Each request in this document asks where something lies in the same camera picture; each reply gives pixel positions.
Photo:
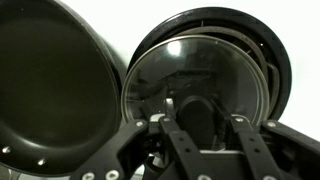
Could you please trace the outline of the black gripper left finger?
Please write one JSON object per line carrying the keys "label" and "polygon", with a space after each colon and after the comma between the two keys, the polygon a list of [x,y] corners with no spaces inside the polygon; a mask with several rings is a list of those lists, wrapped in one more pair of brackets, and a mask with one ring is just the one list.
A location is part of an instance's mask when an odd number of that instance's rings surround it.
{"label": "black gripper left finger", "polygon": [[200,152],[174,120],[171,98],[164,101],[164,107],[165,114],[156,122],[134,119],[127,123],[75,170],[70,180],[129,180],[153,153],[164,161],[158,180],[197,180]]}

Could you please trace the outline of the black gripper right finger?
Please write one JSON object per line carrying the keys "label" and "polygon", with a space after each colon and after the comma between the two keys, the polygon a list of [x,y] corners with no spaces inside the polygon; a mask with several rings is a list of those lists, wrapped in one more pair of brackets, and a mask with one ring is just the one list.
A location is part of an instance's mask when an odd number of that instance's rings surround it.
{"label": "black gripper right finger", "polygon": [[209,155],[216,180],[320,180],[320,142],[278,121],[255,126],[214,99],[225,150]]}

